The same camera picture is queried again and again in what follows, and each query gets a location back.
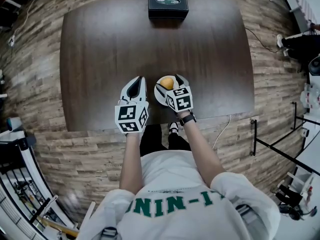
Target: black box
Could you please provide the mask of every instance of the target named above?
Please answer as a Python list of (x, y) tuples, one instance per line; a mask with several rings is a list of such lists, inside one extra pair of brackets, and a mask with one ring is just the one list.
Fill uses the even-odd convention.
[(187, 0), (148, 0), (149, 18), (185, 19), (188, 12)]

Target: white sleeve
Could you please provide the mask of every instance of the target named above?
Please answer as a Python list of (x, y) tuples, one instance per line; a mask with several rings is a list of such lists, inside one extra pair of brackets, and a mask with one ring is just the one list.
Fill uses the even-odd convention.
[(133, 193), (123, 189), (115, 189), (107, 193), (89, 221), (81, 227), (76, 239), (100, 239), (105, 228), (116, 228), (134, 198)]
[[(265, 231), (263, 238), (260, 239), (272, 240), (275, 237), (281, 218), (279, 208), (266, 194), (255, 188), (244, 175), (232, 172), (220, 173), (214, 177), (210, 188), (225, 196), (241, 216), (251, 208), (252, 213), (258, 216), (260, 224), (264, 228), (264, 230), (258, 231)], [(248, 222), (244, 216), (242, 219), (245, 223)], [(257, 229), (253, 228), (252, 230), (252, 225), (257, 227), (259, 223), (251, 223), (251, 230), (249, 224), (250, 221), (246, 223), (248, 231), (256, 234)]]

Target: dark wooden table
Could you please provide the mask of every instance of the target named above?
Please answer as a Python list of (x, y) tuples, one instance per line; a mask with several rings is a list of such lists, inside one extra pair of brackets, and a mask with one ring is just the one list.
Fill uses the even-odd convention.
[(189, 80), (198, 119), (254, 109), (250, 49), (230, 0), (188, 0), (184, 21), (148, 18), (148, 0), (101, 0), (64, 16), (60, 82), (69, 131), (116, 128), (121, 89), (144, 76), (148, 124), (176, 120), (154, 95), (156, 81)]

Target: black watch strap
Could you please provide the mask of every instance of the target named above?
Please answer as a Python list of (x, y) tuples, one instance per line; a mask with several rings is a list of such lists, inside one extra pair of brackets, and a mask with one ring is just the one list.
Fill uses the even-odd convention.
[(192, 112), (190, 112), (190, 114), (185, 116), (184, 118), (180, 119), (180, 125), (184, 126), (187, 122), (189, 122), (191, 120), (194, 120), (195, 122), (197, 122), (197, 120), (196, 120), (196, 118), (194, 116), (194, 113), (192, 113)]

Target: wooden floor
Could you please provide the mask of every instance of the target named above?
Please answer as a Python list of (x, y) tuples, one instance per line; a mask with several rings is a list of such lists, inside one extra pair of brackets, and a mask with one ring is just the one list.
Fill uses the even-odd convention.
[[(99, 203), (108, 191), (118, 188), (125, 148), (125, 137), (118, 130), (67, 132), (66, 129), (59, 71), (63, 16), (92, 1), (95, 0), (36, 0), (12, 50), (6, 45), (12, 32), (0, 34), (0, 67), (6, 76), (5, 91), (9, 96), (3, 118), (19, 115), (27, 131), (35, 134), (36, 160), (42, 173), (53, 193), (59, 195), (60, 202), (78, 222), (91, 201)], [(234, 1), (245, 26), (272, 50), (277, 50), (278, 33), (294, 34), (283, 0)], [(25, 16), (24, 11), (14, 28), (22, 24)], [(258, 136), (264, 141), (272, 142), (283, 136), (293, 120), (291, 101), (299, 101), (306, 78), (297, 73), (298, 63), (284, 58), (281, 52), (269, 52), (248, 31), (247, 37), (254, 73), (255, 110), (232, 115), (214, 149), (228, 171), (246, 175), (270, 195), (271, 187), (294, 164), (260, 144), (257, 156), (250, 156), (253, 145), (250, 120), (258, 120)], [(298, 102), (298, 114), (303, 112)], [(228, 116), (222, 116), (199, 121), (211, 145), (228, 120)], [(297, 131), (276, 147), (294, 156), (302, 142)]]

